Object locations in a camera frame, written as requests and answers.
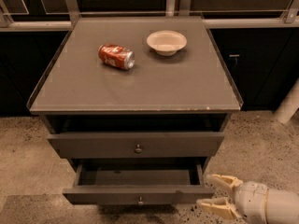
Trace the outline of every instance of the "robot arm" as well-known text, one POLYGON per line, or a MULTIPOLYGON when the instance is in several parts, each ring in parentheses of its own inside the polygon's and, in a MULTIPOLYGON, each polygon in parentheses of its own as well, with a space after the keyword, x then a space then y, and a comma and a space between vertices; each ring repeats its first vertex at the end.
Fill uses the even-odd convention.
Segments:
POLYGON ((249 224, 299 224, 299 196, 269 189, 265 184, 246 182, 234 176, 208 175, 208 182, 225 190, 233 199, 198 200, 204 210, 226 219, 243 218, 249 224))

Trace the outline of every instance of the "open drawer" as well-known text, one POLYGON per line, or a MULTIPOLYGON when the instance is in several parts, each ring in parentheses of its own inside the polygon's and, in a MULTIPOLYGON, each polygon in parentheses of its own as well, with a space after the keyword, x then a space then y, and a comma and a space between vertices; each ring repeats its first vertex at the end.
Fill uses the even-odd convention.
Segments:
POLYGON ((210 198, 199 158, 113 159, 80 161, 72 204, 175 204, 210 198))
POLYGON ((211 157, 222 132, 97 132, 51 134, 49 142, 61 158, 211 157))

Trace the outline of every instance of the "can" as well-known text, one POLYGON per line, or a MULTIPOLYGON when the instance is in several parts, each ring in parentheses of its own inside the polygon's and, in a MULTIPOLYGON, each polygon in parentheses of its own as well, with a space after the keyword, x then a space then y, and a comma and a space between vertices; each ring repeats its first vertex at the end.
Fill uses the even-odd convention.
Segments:
POLYGON ((130 70, 135 63, 134 53, 130 49, 119 45, 102 45, 99 48, 98 53, 100 59, 104 63, 110 64, 123 70, 130 70))

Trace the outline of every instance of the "white bowl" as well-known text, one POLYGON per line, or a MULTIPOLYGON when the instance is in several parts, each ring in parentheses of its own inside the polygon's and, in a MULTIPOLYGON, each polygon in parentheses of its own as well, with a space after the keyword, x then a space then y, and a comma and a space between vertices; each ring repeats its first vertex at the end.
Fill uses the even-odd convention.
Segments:
POLYGON ((186 46, 187 39, 180 33, 165 30, 149 35, 147 43, 158 54, 171 56, 186 46))

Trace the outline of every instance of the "floor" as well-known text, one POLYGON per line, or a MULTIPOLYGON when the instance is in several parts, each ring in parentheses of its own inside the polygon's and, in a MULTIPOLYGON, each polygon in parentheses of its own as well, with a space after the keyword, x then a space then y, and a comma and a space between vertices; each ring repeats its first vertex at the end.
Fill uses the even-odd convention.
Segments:
MULTIPOLYGON (((0 223, 245 223, 223 220, 195 204, 164 206, 71 205, 61 194, 74 172, 47 142, 39 118, 0 118, 0 223)), ((233 114, 206 174, 299 193, 299 112, 283 125, 272 112, 233 114)), ((215 196, 225 193, 217 190, 215 196)))

